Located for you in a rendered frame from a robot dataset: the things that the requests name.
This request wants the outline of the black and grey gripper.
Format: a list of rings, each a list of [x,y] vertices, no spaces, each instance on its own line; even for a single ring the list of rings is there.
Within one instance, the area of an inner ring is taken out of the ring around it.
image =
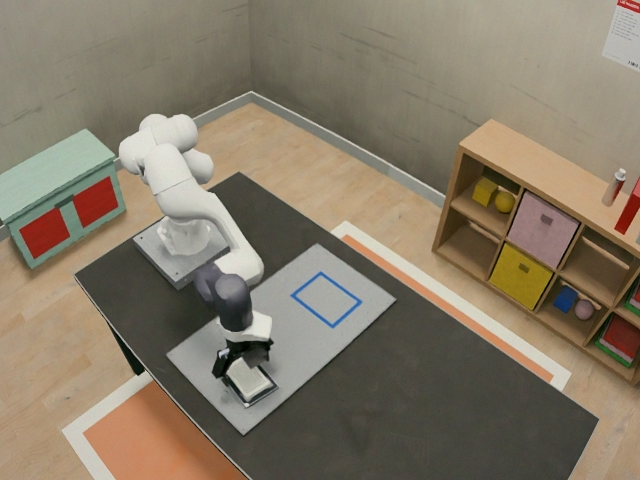
[[[269,359],[269,351],[271,350],[271,345],[274,344],[274,341],[270,337],[269,337],[268,341],[254,341],[254,342],[253,341],[233,342],[233,341],[230,341],[230,340],[228,340],[226,338],[225,338],[225,340],[226,340],[226,344],[227,344],[226,350],[224,350],[224,351],[218,350],[217,351],[217,358],[216,358],[216,361],[214,363],[214,366],[213,366],[213,369],[212,369],[211,373],[213,374],[213,376],[216,379],[220,378],[226,387],[228,387],[229,384],[228,384],[227,377],[226,377],[225,374],[229,370],[229,368],[232,365],[232,363],[235,360],[237,360],[239,355],[242,354],[241,351],[248,349],[250,346],[252,346],[252,347],[257,346],[256,347],[257,349],[262,347],[263,349],[266,349],[265,351],[267,353],[267,355],[264,356],[265,360],[267,362],[270,361],[270,359]],[[234,349],[236,351],[234,351]]]

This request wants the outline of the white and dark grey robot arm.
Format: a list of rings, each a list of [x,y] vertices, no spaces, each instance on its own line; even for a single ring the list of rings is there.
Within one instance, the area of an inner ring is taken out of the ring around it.
[[[139,132],[120,144],[122,166],[140,175],[154,195],[158,193],[154,197],[166,217],[157,233],[171,255],[199,253],[209,241],[210,227],[205,220],[215,224],[230,253],[196,271],[195,291],[205,307],[217,311],[216,325],[226,339],[268,341],[272,318],[252,310],[248,288],[263,276],[262,260],[216,195],[199,186],[211,180],[214,164],[209,155],[193,149],[198,141],[195,123],[183,114],[173,117],[146,117]]]

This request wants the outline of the blue tape outline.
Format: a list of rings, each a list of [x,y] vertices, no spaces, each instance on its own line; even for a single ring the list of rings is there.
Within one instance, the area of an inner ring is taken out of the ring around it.
[[[349,295],[350,297],[352,297],[354,300],[357,301],[357,303],[351,308],[349,309],[342,317],[340,317],[335,323],[331,324],[329,321],[327,321],[325,318],[323,318],[320,314],[318,314],[316,311],[314,311],[312,308],[310,308],[307,304],[305,304],[303,301],[301,301],[298,297],[296,297],[295,295],[298,294],[301,290],[303,290],[305,287],[307,287],[310,283],[312,283],[315,279],[317,279],[319,276],[323,276],[324,278],[326,278],[328,281],[330,281],[332,284],[334,284],[335,286],[337,286],[339,289],[341,289],[343,292],[345,292],[347,295]],[[363,301],[361,301],[360,299],[358,299],[356,296],[354,296],[353,294],[351,294],[349,291],[347,291],[345,288],[343,288],[342,286],[340,286],[338,283],[336,283],[334,280],[332,280],[331,278],[329,278],[327,275],[325,275],[323,272],[319,272],[317,275],[315,275],[313,278],[311,278],[308,282],[306,282],[303,286],[301,286],[299,289],[297,289],[294,293],[291,294],[291,297],[294,298],[297,302],[299,302],[302,306],[304,306],[306,309],[308,309],[311,313],[313,313],[315,316],[317,316],[320,320],[322,320],[324,323],[326,323],[329,327],[331,327],[332,329],[334,327],[336,327],[342,320],[344,320],[351,312],[353,312],[361,303],[363,303]]]

